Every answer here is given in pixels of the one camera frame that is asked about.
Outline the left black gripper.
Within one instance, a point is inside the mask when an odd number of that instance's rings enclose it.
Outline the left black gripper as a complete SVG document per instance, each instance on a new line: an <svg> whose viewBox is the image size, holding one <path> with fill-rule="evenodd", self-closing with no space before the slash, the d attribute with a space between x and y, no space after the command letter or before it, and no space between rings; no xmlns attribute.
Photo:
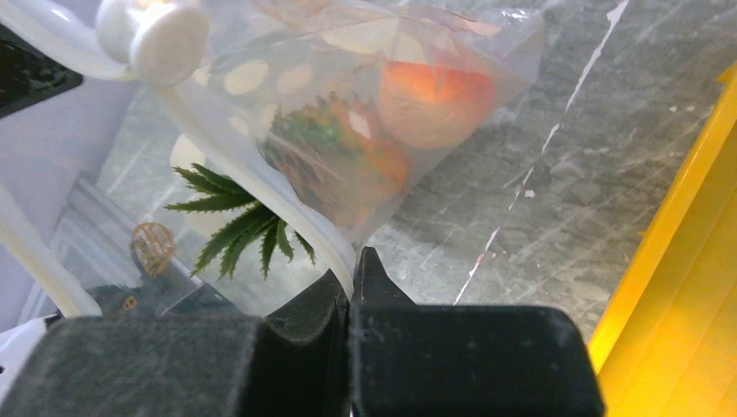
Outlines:
<svg viewBox="0 0 737 417"><path fill-rule="evenodd" d="M83 84L83 76L54 61L1 25L1 117Z"/></svg>

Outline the clear zip top bag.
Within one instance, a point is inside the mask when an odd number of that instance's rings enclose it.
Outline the clear zip top bag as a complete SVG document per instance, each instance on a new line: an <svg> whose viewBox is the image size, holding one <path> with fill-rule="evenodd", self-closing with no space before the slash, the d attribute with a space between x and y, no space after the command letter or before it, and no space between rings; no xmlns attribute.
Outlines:
<svg viewBox="0 0 737 417"><path fill-rule="evenodd" d="M1 130L1 243L39 312L268 314L537 76L538 10L423 1L4 1L55 121Z"/></svg>

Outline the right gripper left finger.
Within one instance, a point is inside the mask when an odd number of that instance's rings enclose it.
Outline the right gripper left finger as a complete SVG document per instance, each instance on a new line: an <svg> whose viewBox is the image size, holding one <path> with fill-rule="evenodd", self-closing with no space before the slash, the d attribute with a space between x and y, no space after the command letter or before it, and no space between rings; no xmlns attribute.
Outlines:
<svg viewBox="0 0 737 417"><path fill-rule="evenodd" d="M346 416L349 298L332 274L264 317L54 323L4 416Z"/></svg>

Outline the toy peach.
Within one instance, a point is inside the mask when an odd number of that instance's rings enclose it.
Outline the toy peach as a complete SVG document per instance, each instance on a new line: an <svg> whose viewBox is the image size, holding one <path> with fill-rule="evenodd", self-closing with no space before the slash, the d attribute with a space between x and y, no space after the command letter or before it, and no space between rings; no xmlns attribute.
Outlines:
<svg viewBox="0 0 737 417"><path fill-rule="evenodd" d="M469 138L495 109L495 80L439 66L388 62L378 111L395 139L421 149L445 148Z"/></svg>

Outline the orange toy pineapple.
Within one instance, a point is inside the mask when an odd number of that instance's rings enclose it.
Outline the orange toy pineapple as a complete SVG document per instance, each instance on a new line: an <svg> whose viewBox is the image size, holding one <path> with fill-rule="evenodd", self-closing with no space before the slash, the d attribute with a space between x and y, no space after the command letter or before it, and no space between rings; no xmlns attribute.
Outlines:
<svg viewBox="0 0 737 417"><path fill-rule="evenodd" d="M405 149L379 123L371 104L336 95L285 112L276 109L269 137L257 144L265 162L282 174L299 200L339 228L366 221L382 203L407 188L411 162ZM310 261L315 249L293 222L268 208L230 176L199 162L174 166L199 196L167 205L170 211L238 215L214 231L196 258L198 274L213 261L219 277L231 278L246 248L259 250L263 276L275 252L288 260L302 248Z"/></svg>

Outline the yellow plastic tray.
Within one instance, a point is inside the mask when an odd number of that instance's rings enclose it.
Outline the yellow plastic tray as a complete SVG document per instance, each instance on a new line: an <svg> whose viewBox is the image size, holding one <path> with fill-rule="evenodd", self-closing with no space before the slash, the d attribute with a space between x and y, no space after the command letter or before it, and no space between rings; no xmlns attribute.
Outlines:
<svg viewBox="0 0 737 417"><path fill-rule="evenodd" d="M588 344L610 416L736 413L736 70Z"/></svg>

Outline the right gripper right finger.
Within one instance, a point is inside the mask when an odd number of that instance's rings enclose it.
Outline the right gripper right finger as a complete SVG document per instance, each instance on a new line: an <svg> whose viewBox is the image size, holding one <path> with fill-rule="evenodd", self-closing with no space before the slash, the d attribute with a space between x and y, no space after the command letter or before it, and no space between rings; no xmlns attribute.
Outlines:
<svg viewBox="0 0 737 417"><path fill-rule="evenodd" d="M557 308L419 305L363 249L350 308L356 416L602 416L581 332Z"/></svg>

